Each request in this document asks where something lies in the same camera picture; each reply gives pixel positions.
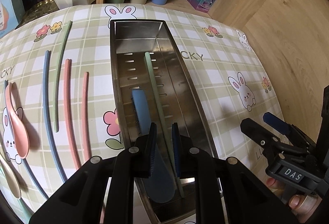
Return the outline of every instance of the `finger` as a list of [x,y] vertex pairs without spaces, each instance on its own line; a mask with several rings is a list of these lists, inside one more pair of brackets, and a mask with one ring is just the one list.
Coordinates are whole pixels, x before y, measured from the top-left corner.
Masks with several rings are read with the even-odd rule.
[[313,195],[294,195],[290,201],[290,208],[298,214],[297,218],[300,223],[305,223],[314,213],[315,209],[321,202],[321,198]]
[[269,178],[266,181],[266,186],[270,189],[276,189],[276,190],[283,190],[285,188],[285,184],[281,181],[278,181],[274,178]]

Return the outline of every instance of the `beige spoon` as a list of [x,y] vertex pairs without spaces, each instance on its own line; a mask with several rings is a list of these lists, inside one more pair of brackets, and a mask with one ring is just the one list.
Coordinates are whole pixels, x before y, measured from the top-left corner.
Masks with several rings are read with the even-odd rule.
[[19,182],[17,181],[17,178],[16,178],[13,170],[7,164],[6,160],[4,160],[4,158],[1,154],[0,154],[0,163],[1,163],[2,171],[5,175],[6,180],[7,180],[9,189],[11,190],[13,196],[16,199],[20,199],[22,194],[21,194],[21,190],[20,190],[20,187],[19,187]]

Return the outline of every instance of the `cartoon bunny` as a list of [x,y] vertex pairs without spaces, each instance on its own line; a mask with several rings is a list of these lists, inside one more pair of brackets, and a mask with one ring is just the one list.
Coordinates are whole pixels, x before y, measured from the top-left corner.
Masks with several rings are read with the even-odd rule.
[[[18,115],[20,120],[22,120],[23,109],[21,107],[17,108],[16,114]],[[12,160],[15,160],[17,164],[21,164],[22,160],[16,150],[14,135],[12,134],[10,127],[9,127],[9,122],[8,122],[9,117],[8,116],[9,116],[9,114],[7,112],[7,108],[5,107],[3,110],[3,113],[2,113],[2,125],[5,130],[3,132],[3,150],[5,152],[5,157],[8,162],[10,162],[10,160],[12,159]]]
[[231,86],[239,93],[244,108],[250,112],[251,107],[256,104],[255,96],[246,85],[244,77],[240,72],[237,74],[237,78],[238,80],[229,77],[228,80],[230,81]]
[[247,41],[247,37],[244,33],[241,34],[240,31],[237,29],[235,30],[237,35],[239,36],[240,43],[242,44],[243,47],[245,47],[248,51],[251,51],[251,47],[249,45],[249,42]]
[[122,12],[113,5],[105,7],[105,13],[110,17],[109,28],[111,19],[137,19],[133,13],[136,11],[136,7],[128,5],[122,9]]

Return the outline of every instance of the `wooden shelf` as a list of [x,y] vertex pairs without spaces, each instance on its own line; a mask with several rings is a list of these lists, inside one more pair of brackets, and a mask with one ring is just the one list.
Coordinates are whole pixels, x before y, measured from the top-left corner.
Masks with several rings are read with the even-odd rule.
[[168,0],[165,5],[156,5],[151,1],[148,1],[146,5],[152,5],[157,7],[162,7],[166,9],[177,10],[184,13],[189,13],[197,16],[202,16],[206,18],[211,18],[207,13],[195,10],[192,5],[187,0]]

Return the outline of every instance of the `plaid pattern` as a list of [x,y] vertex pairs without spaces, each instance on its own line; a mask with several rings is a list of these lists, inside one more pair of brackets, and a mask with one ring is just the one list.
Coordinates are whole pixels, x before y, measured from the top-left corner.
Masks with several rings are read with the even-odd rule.
[[[72,59],[71,109],[80,159],[84,162],[80,114],[85,71],[90,73],[88,124],[92,155],[99,155],[102,158],[116,156],[119,151],[112,150],[105,144],[105,141],[111,137],[107,133],[107,124],[103,121],[104,113],[114,111],[116,108],[111,79],[109,16],[105,13],[105,6],[76,6],[60,10],[9,33],[0,42],[1,82],[7,79],[14,83],[14,107],[23,108],[23,122],[31,141],[27,161],[49,196],[62,185],[62,181],[50,152],[43,119],[42,69],[45,51],[49,50],[51,51],[49,104],[52,115],[55,69],[64,33],[50,34],[49,30],[46,37],[34,42],[36,32],[45,24],[51,26],[61,21],[63,26],[68,20],[73,21],[62,64],[65,59]],[[240,122],[250,117],[262,123],[262,116],[267,111],[281,119],[283,117],[274,90],[265,93],[262,82],[263,77],[267,75],[256,54],[243,47],[234,29],[212,19],[146,5],[136,5],[133,15],[136,18],[159,19],[167,22],[199,94],[219,157],[236,156],[264,180],[266,160],[261,156],[261,148],[240,132]],[[209,26],[215,28],[219,34],[214,36],[216,32],[212,32],[208,36],[206,32],[209,30],[205,31],[202,28]],[[75,169],[64,123],[63,68],[64,66],[59,84],[59,132],[54,133],[54,138],[64,170],[70,177]],[[251,111],[243,106],[239,93],[228,80],[229,76],[238,80],[238,72],[242,73],[246,85],[255,96],[256,104],[252,105]],[[0,105],[3,111],[4,95],[1,90],[0,93]],[[3,125],[0,125],[0,132],[2,136]],[[36,211],[45,199],[34,186],[24,166],[16,164],[13,160],[11,165],[22,178],[23,200],[33,211]],[[0,175],[0,189],[17,215],[27,223],[3,175]],[[134,215],[138,216],[134,223],[149,223],[138,195],[135,196],[134,210]]]

